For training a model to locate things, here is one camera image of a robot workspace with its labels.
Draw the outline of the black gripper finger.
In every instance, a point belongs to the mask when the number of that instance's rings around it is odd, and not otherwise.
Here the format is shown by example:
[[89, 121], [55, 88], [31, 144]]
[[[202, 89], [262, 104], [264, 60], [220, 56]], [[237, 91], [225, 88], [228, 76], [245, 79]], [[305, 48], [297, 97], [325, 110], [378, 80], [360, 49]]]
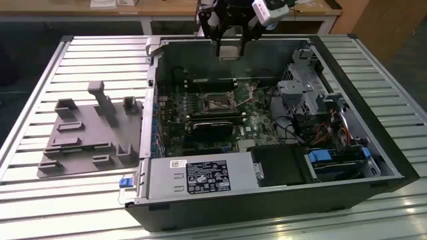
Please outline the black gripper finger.
[[224, 9], [221, 6], [197, 6], [196, 16], [204, 37], [214, 42], [214, 54], [218, 57], [224, 35]]
[[258, 18], [254, 16], [249, 21], [241, 25], [240, 36], [240, 49], [238, 55], [244, 55], [245, 45], [250, 40], [257, 40], [264, 33], [264, 26], [261, 25]]

